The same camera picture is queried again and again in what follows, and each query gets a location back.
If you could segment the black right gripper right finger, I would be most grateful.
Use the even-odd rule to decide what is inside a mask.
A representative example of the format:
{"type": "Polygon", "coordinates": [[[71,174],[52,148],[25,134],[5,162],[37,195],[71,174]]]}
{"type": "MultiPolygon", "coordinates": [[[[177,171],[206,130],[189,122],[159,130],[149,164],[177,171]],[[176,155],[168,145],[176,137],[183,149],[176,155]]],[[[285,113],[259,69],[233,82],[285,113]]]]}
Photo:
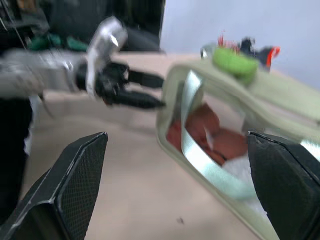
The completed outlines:
{"type": "Polygon", "coordinates": [[[320,161],[302,144],[249,131],[256,195],[279,240],[320,240],[320,161]]]}

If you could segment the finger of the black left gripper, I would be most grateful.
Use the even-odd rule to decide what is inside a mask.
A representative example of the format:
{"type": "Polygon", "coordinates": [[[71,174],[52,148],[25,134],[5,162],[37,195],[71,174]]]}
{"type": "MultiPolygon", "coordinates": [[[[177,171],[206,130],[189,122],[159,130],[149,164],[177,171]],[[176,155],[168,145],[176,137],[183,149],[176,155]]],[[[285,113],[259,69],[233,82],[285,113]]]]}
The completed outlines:
{"type": "Polygon", "coordinates": [[[157,109],[166,104],[153,95],[139,91],[119,91],[116,95],[116,103],[140,109],[157,109]]]}
{"type": "Polygon", "coordinates": [[[148,88],[162,88],[164,83],[163,77],[157,74],[132,69],[128,71],[128,81],[148,88]]]}

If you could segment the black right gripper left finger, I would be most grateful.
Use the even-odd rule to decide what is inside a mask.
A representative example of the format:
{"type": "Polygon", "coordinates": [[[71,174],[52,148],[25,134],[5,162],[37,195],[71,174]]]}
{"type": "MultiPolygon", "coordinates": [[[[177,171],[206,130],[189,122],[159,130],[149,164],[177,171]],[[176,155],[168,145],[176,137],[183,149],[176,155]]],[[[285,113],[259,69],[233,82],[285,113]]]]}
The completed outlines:
{"type": "Polygon", "coordinates": [[[82,137],[28,190],[0,228],[0,240],[84,240],[99,193],[106,132],[82,137]]]}

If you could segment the green zip pouch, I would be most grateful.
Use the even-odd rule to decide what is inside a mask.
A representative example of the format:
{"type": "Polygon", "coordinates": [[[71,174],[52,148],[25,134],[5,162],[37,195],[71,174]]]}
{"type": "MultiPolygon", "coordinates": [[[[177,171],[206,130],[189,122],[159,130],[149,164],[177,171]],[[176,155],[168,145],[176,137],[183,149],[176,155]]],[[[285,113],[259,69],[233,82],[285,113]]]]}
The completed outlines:
{"type": "Polygon", "coordinates": [[[199,149],[200,163],[192,150],[196,142],[182,133],[182,152],[166,135],[174,119],[186,120],[209,94],[245,115],[255,127],[276,129],[291,140],[306,140],[320,147],[320,91],[290,77],[259,69],[253,82],[244,85],[219,70],[210,59],[177,62],[171,66],[162,88],[166,106],[156,117],[156,136],[161,148],[218,197],[260,240],[279,240],[274,228],[251,210],[246,201],[254,189],[223,170],[199,149]]]}

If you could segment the white tissue inside pouch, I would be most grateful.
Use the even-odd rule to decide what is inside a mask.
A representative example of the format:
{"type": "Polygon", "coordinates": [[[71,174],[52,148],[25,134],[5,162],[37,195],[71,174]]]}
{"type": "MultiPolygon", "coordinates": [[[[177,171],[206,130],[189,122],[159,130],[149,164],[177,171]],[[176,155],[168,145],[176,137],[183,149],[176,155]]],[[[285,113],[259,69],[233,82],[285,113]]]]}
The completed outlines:
{"type": "MultiPolygon", "coordinates": [[[[254,188],[248,154],[227,160],[222,165],[222,168],[234,177],[236,177],[237,179],[239,179],[240,181],[244,182],[246,185],[254,188]]],[[[263,209],[257,196],[247,198],[243,200],[243,202],[253,211],[255,211],[256,213],[264,217],[266,220],[268,220],[267,213],[263,209]]]]}

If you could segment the red packet inside pouch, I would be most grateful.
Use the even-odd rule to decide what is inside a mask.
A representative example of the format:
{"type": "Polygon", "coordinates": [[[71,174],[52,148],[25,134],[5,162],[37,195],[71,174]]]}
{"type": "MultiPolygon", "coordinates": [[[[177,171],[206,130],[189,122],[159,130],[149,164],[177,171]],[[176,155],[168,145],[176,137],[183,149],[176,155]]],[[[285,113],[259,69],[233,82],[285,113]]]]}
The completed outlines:
{"type": "Polygon", "coordinates": [[[218,165],[242,157],[248,151],[247,138],[220,126],[217,114],[207,103],[191,113],[185,129],[202,150],[218,165]]]}

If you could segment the black background panel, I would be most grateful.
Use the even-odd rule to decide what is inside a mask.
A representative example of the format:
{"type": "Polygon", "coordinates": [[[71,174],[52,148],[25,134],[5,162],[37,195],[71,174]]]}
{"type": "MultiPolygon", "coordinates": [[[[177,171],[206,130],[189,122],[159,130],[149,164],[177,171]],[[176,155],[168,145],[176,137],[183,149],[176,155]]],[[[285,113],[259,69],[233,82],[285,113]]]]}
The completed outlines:
{"type": "Polygon", "coordinates": [[[166,0],[110,0],[112,15],[127,29],[123,52],[162,53],[162,31],[166,0]]]}

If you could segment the green background object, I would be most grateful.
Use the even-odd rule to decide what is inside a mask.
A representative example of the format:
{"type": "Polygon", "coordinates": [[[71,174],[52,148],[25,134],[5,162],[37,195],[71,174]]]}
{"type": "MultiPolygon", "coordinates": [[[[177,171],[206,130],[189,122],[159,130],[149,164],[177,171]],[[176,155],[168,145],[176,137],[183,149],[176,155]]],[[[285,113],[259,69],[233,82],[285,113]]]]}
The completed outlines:
{"type": "Polygon", "coordinates": [[[88,44],[71,36],[61,37],[52,33],[35,36],[27,44],[27,49],[32,51],[41,51],[51,48],[65,49],[75,52],[86,52],[88,44]]]}

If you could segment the dark robot torso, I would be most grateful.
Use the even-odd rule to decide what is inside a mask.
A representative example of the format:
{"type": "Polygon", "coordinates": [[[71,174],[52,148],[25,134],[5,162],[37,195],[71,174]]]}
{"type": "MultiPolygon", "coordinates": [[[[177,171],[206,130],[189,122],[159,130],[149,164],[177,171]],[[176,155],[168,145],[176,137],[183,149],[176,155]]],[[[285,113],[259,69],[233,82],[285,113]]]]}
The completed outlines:
{"type": "Polygon", "coordinates": [[[25,139],[33,110],[29,99],[0,98],[0,225],[15,210],[22,187],[26,161],[25,139]]]}

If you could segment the black and orange tool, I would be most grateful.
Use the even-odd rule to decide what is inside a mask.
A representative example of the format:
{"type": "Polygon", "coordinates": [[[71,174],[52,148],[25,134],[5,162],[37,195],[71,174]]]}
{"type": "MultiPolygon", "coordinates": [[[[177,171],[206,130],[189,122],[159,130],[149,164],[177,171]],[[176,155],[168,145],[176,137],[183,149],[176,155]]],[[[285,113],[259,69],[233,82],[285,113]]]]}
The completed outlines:
{"type": "Polygon", "coordinates": [[[256,40],[253,37],[244,37],[238,44],[239,51],[259,62],[259,66],[266,71],[271,70],[272,60],[276,58],[281,48],[279,46],[265,46],[261,49],[254,48],[256,40]]]}

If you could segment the green plush keychain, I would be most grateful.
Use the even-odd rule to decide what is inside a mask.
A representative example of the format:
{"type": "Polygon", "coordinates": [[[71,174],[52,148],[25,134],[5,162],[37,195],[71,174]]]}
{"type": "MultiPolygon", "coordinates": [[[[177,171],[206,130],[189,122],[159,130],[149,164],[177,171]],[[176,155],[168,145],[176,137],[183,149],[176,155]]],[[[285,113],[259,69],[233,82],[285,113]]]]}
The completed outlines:
{"type": "Polygon", "coordinates": [[[217,47],[213,51],[212,62],[245,86],[253,82],[259,67],[258,61],[254,58],[224,47],[217,47]]]}

